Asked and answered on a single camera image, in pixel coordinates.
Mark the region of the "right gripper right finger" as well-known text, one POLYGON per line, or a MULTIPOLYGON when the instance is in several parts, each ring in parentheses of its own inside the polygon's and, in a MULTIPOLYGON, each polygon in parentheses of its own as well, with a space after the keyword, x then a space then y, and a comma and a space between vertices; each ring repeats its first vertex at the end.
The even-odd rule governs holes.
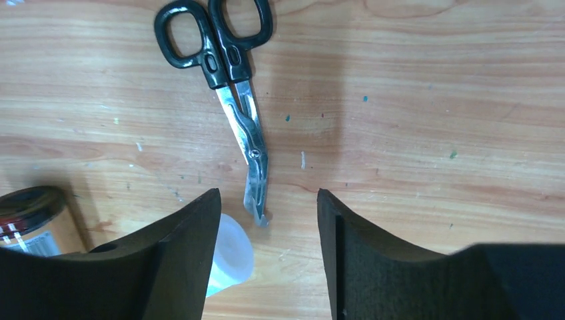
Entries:
POLYGON ((317 195, 333 319, 563 319, 564 246, 479 243, 443 255, 317 195))

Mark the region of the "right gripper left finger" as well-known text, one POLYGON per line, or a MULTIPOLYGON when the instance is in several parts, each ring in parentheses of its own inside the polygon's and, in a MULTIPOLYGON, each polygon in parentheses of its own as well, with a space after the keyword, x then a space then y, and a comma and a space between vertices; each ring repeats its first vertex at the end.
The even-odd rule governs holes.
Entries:
POLYGON ((2 319, 200 319, 219 222, 210 189, 88 253, 1 250, 2 319))

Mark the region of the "white medicine bottle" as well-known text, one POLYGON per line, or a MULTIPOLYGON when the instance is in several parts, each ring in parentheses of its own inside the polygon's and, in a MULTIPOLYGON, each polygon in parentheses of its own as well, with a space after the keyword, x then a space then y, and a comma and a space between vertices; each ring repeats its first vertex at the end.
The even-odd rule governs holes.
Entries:
POLYGON ((253 268, 251 240, 237 221, 221 214, 206 296, 244 283, 252 275, 253 268))

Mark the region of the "brown medicine bottle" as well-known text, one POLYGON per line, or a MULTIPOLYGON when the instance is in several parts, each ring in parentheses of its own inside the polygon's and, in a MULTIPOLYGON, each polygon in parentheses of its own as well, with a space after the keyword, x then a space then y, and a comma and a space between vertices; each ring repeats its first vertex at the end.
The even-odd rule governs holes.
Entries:
POLYGON ((87 251, 64 192, 53 186, 1 196, 1 248, 40 257, 87 251))

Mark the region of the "black handled scissors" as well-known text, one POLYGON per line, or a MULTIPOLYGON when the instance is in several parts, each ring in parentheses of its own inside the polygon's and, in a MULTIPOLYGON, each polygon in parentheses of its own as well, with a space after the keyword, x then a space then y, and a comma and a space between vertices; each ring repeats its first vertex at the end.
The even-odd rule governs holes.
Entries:
POLYGON ((253 93, 248 52, 271 38, 274 21, 268 1, 255 1, 255 7, 260 30, 247 37, 237 37, 230 30, 222 1, 209 1, 207 7, 196 1, 172 1, 156 14, 154 30, 167 62, 177 69, 201 67, 209 88, 217 94, 248 166, 243 205, 259 227, 266 227, 268 151, 253 93), (195 18, 202 43, 196 53, 187 56, 175 51, 167 31, 173 17, 184 13, 195 18))

